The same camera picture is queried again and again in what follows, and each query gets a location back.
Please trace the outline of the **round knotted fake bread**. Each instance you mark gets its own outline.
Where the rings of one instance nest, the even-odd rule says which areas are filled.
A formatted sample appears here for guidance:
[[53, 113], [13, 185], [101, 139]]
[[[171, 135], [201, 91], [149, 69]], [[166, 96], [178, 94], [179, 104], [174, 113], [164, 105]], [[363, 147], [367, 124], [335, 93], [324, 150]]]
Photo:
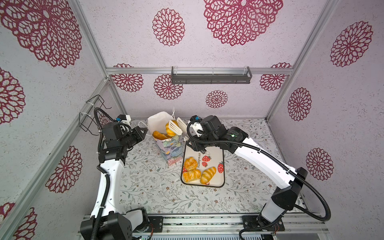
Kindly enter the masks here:
[[197, 167], [198, 167], [198, 162], [193, 157], [190, 157], [184, 161], [183, 171], [184, 172], [193, 171]]

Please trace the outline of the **black wall shelf rail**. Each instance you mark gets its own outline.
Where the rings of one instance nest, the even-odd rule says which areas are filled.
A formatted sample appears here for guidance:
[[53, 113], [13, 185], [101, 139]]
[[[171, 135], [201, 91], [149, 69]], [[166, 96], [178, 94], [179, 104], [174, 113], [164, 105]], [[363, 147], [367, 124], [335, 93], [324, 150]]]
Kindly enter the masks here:
[[171, 80], [174, 85], [231, 85], [231, 84], [250, 84], [253, 74], [249, 67], [241, 73], [215, 73], [211, 70], [207, 74], [184, 73], [179, 74], [172, 67]]

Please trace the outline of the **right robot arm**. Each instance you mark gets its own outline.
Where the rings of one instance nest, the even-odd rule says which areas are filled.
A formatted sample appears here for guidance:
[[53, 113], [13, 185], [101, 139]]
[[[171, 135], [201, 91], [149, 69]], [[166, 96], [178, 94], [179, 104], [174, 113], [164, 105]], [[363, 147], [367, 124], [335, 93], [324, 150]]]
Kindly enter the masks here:
[[227, 129], [216, 116], [201, 119], [193, 116], [188, 124], [169, 121], [168, 128], [177, 135], [188, 136], [187, 145], [196, 152], [205, 153], [207, 147], [219, 147], [237, 155], [268, 176], [277, 186], [271, 199], [258, 216], [258, 224], [265, 227], [276, 223], [296, 204], [303, 183], [294, 175], [306, 178], [307, 171], [295, 169], [264, 151], [249, 135], [238, 127]]

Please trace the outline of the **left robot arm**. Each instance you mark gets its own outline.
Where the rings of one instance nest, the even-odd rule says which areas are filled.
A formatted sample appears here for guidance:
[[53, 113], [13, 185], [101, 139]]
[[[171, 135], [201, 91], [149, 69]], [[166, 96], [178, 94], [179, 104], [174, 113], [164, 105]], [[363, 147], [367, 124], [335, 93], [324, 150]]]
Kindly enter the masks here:
[[145, 139], [147, 132], [147, 128], [132, 128], [124, 121], [102, 126], [98, 144], [97, 169], [101, 173], [98, 195], [90, 218], [82, 221], [80, 227], [85, 240], [132, 240], [134, 231], [149, 227], [145, 208], [125, 214], [118, 200], [128, 152]]

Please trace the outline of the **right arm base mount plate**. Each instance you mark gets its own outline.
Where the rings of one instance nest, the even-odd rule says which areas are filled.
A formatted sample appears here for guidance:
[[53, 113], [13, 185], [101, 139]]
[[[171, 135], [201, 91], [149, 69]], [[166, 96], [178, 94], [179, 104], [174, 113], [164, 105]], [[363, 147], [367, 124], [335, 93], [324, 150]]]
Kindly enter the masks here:
[[243, 227], [245, 230], [259, 229], [259, 231], [279, 232], [285, 231], [285, 226], [281, 217], [275, 221], [269, 222], [262, 216], [244, 215], [242, 216]]

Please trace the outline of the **small fake croissant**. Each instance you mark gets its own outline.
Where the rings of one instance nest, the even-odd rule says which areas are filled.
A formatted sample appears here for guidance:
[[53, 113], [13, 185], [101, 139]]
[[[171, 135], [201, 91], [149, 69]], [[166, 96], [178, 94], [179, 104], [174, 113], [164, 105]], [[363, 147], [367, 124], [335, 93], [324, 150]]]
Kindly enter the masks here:
[[166, 132], [170, 138], [180, 136], [183, 133], [176, 120], [169, 120], [166, 124]]

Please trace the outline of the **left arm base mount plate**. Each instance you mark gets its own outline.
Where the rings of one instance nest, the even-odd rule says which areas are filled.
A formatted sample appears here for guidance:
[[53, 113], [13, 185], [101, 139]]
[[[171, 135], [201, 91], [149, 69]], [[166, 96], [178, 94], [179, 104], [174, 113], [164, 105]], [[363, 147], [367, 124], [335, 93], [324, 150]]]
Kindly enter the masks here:
[[163, 232], [163, 221], [164, 217], [148, 217], [147, 220], [144, 220], [134, 231], [133, 233], [143, 233], [143, 234], [157, 234]]

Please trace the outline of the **flaky fake pastry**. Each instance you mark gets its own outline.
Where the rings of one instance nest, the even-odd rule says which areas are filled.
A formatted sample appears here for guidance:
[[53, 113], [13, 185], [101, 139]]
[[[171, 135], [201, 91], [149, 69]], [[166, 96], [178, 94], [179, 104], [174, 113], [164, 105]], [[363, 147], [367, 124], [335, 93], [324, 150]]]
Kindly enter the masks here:
[[198, 169], [194, 169], [191, 171], [184, 172], [182, 178], [185, 183], [189, 183], [189, 182], [199, 180], [201, 176], [202, 176], [201, 171]]

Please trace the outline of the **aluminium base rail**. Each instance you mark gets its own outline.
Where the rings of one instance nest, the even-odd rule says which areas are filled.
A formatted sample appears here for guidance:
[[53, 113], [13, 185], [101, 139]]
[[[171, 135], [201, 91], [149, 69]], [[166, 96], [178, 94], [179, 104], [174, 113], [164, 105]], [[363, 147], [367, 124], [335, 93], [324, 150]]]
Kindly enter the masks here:
[[330, 240], [328, 227], [304, 213], [288, 213], [282, 218], [285, 231], [244, 232], [242, 216], [248, 214], [154, 214], [164, 217], [163, 232], [133, 233], [141, 240]]

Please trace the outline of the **white strawberry tray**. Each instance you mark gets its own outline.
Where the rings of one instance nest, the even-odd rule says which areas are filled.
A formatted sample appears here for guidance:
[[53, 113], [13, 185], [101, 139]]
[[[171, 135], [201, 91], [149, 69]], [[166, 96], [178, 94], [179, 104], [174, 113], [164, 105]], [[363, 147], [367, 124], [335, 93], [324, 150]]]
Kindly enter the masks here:
[[191, 185], [191, 186], [203, 186], [203, 187], [211, 187], [211, 188], [221, 188], [224, 186], [225, 183], [225, 164], [224, 164], [224, 151], [221, 150], [218, 147], [207, 147], [206, 152], [203, 154], [201, 152], [195, 152], [192, 148], [189, 146], [185, 147], [185, 153], [184, 153], [184, 159], [183, 159], [183, 167], [184, 167], [184, 161], [190, 157], [193, 157], [198, 162], [198, 167], [196, 169], [200, 170], [201, 173], [203, 173], [205, 170], [215, 167], [216, 168], [216, 174], [214, 177], [206, 184], [202, 185], [199, 180], [185, 183], [183, 181], [183, 167], [182, 167], [182, 173], [181, 173], [181, 181], [185, 185]]

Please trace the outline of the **floral paper gift bag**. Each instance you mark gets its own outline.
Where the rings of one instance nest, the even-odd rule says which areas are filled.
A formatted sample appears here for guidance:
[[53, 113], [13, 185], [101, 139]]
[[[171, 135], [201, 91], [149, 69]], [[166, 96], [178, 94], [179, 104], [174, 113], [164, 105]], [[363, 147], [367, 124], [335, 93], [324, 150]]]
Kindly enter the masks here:
[[167, 134], [166, 124], [169, 120], [176, 120], [175, 111], [173, 111], [172, 115], [167, 112], [159, 112], [148, 117], [146, 124], [144, 122], [139, 122], [139, 124], [148, 128], [147, 136], [155, 141], [156, 146], [160, 150], [160, 155], [167, 162], [168, 166], [172, 166], [182, 160], [182, 155], [184, 154], [183, 134], [181, 136], [174, 136], [163, 141], [157, 140], [153, 137], [154, 131], [158, 131], [165, 135]]

